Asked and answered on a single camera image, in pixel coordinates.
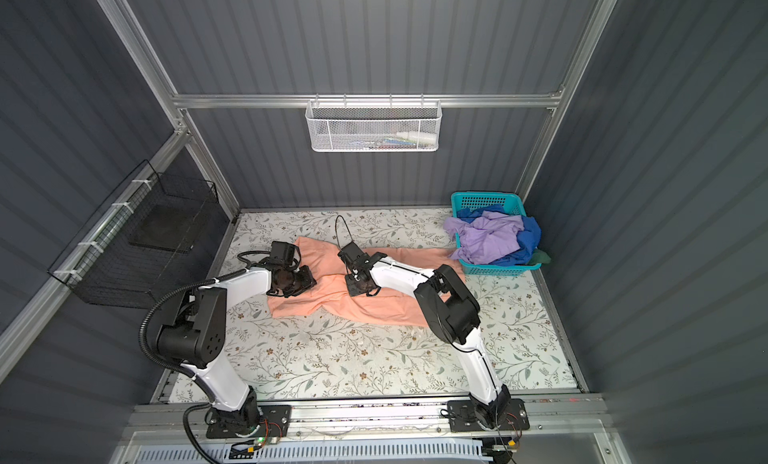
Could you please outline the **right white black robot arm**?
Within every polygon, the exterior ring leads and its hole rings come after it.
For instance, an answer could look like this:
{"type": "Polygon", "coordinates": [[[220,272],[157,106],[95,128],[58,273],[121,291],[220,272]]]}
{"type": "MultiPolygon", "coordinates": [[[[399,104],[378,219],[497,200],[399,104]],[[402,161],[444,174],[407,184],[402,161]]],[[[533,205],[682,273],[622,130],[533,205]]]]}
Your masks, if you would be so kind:
{"type": "Polygon", "coordinates": [[[448,265],[430,270],[381,252],[370,255],[354,242],[342,247],[338,257],[347,270],[350,295],[374,297],[383,289],[393,289],[416,300],[429,329],[459,359],[476,421],[486,429],[497,429],[511,395],[488,357],[480,330],[480,305],[457,272],[448,265]]]}

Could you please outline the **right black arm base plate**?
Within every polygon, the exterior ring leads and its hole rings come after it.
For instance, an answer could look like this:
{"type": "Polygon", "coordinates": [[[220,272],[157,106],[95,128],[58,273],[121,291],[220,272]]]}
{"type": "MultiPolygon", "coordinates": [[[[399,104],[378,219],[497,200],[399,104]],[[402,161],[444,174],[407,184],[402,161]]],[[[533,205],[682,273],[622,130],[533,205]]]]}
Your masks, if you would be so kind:
{"type": "Polygon", "coordinates": [[[440,416],[449,422],[453,433],[502,431],[520,433],[530,429],[524,401],[511,399],[503,410],[481,416],[480,407],[470,399],[450,400],[440,410],[440,416]]]}

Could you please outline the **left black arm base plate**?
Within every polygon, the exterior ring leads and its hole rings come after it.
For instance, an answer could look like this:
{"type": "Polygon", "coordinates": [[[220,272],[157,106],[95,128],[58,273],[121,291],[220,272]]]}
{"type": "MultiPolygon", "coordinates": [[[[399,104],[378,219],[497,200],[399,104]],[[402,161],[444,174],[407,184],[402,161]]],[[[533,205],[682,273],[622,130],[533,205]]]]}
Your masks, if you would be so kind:
{"type": "Polygon", "coordinates": [[[268,405],[223,411],[211,408],[204,418],[208,439],[282,438],[287,434],[292,408],[268,405]]]}

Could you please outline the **peach orange t-shirt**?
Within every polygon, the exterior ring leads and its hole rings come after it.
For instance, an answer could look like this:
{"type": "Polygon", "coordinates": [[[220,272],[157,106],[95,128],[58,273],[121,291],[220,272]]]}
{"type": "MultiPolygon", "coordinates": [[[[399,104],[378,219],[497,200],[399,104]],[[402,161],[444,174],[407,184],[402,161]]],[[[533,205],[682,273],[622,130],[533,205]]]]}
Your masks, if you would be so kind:
{"type": "MultiPolygon", "coordinates": [[[[316,285],[299,296],[290,298],[269,297],[268,307],[274,318],[309,316],[325,311],[347,320],[390,326],[427,327],[419,303],[412,295],[384,288],[375,297],[364,294],[351,297],[345,282],[346,268],[337,255],[335,244],[308,237],[299,237],[298,246],[302,265],[307,265],[316,285]]],[[[451,251],[438,248],[367,248],[369,255],[376,252],[405,265],[434,270],[441,265],[450,266],[466,283],[462,266],[449,258],[451,251]]]]}

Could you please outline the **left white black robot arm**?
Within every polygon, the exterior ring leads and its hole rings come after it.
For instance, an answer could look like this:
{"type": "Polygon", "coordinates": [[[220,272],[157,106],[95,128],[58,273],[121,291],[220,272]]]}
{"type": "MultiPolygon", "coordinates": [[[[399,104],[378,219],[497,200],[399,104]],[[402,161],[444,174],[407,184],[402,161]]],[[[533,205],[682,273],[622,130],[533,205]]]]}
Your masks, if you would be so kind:
{"type": "Polygon", "coordinates": [[[140,328],[143,351],[160,365],[187,376],[216,411],[257,419],[255,392],[228,360],[227,312],[257,296],[296,297],[316,285],[297,245],[274,241],[267,251],[237,255],[235,272],[188,285],[158,301],[140,328]]]}

